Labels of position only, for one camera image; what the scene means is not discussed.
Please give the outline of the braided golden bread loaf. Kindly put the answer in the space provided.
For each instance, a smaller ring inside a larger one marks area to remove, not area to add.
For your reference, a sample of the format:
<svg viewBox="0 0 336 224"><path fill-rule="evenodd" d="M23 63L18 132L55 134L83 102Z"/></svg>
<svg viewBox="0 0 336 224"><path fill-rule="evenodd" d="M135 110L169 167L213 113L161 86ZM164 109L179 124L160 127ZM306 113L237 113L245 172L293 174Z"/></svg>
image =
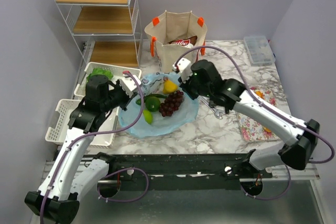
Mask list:
<svg viewBox="0 0 336 224"><path fill-rule="evenodd" d="M261 92L261 91L259 91L259 90L257 90L256 91L256 94L261 98L261 99L265 99L265 96L264 96L264 94ZM272 132L271 132L271 130L270 129L268 129L268 128L266 128L266 127L262 127L263 128L263 130L267 133L267 134L271 134Z"/></svg>

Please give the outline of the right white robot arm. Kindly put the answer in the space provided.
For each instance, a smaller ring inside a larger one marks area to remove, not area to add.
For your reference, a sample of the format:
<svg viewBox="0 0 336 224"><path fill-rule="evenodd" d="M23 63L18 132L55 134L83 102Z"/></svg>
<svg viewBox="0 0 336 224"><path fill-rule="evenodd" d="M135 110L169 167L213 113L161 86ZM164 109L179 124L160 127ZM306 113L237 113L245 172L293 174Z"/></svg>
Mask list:
<svg viewBox="0 0 336 224"><path fill-rule="evenodd" d="M236 79L222 79L214 64L207 60L191 63L181 59L173 64L180 74L179 83L191 99L208 97L215 105L243 114L277 135L283 143L263 150L252 150L241 165L242 173L255 177L266 167L287 165L304 170L317 145L320 124L295 118L262 98Z"/></svg>

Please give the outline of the green lime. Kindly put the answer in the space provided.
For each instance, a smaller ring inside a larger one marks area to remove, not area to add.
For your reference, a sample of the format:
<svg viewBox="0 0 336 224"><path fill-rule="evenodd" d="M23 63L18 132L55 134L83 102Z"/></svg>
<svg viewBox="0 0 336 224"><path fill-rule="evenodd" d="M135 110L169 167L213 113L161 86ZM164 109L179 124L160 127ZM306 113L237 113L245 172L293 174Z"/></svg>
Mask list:
<svg viewBox="0 0 336 224"><path fill-rule="evenodd" d="M161 101L159 98L151 97L146 100L145 106L148 111L150 112L156 112L159 110L161 106Z"/></svg>

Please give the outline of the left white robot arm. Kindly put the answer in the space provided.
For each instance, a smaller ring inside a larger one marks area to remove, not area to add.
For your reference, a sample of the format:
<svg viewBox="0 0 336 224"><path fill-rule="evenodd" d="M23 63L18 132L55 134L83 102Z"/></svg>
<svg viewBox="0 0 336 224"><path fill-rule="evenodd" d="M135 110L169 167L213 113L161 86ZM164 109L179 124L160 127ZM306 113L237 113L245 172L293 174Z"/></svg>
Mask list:
<svg viewBox="0 0 336 224"><path fill-rule="evenodd" d="M115 164L97 159L79 176L76 171L97 135L114 134L116 130L100 131L108 114L115 108L126 110L130 101L140 95L141 81L129 71L112 82L105 75L93 75L86 83L85 96L71 112L69 129L80 129L83 134L74 140L66 140L48 176L37 191L30 191L25 204L39 217L56 223L72 223L79 210L80 201L100 178L112 179L116 175Z"/></svg>

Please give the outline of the green lettuce leaf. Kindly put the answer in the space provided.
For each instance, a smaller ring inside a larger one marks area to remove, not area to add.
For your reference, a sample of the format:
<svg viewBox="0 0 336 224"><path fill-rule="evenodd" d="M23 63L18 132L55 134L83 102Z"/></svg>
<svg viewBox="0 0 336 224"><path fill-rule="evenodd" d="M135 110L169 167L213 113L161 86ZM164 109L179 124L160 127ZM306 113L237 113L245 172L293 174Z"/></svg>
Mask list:
<svg viewBox="0 0 336 224"><path fill-rule="evenodd" d="M110 70L102 69L102 68L94 68L90 74L86 77L86 81L88 82L91 76L95 75L104 75L109 80L113 78L113 73Z"/></svg>

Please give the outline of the beige canvas tote bag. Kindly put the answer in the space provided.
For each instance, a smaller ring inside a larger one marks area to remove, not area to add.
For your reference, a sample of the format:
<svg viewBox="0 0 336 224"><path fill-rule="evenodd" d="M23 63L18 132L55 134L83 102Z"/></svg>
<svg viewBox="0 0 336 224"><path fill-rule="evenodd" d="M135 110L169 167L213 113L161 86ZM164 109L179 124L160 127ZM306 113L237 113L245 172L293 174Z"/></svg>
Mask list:
<svg viewBox="0 0 336 224"><path fill-rule="evenodd" d="M172 71L173 64L189 49L205 45L207 26L204 19L191 11L165 11L145 27L151 56L159 62L161 72Z"/></svg>

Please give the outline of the green chili pepper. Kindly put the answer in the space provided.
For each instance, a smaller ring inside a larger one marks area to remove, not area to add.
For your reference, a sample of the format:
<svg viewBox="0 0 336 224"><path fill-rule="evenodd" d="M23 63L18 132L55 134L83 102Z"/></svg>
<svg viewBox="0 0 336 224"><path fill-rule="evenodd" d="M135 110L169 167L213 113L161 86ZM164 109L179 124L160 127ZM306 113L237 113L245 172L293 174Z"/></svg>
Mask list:
<svg viewBox="0 0 336 224"><path fill-rule="evenodd" d="M167 98L166 95L158 94L158 93L153 93L153 94L146 95L144 97L144 102L146 102L146 100L149 99L149 98L151 98L151 97L155 97L155 98L159 98L159 99L166 99ZM141 105L141 98L137 99L135 103L137 105Z"/></svg>

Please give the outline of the blue plastic grocery bag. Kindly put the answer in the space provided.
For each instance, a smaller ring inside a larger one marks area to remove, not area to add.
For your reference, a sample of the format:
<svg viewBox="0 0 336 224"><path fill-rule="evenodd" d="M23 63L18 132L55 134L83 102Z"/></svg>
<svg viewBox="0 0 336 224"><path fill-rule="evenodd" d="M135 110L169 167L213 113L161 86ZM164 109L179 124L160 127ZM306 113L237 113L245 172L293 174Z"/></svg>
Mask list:
<svg viewBox="0 0 336 224"><path fill-rule="evenodd" d="M179 87L176 73L151 73L142 78L144 110L128 133L137 137L172 133L193 122L198 114L198 101L191 99Z"/></svg>

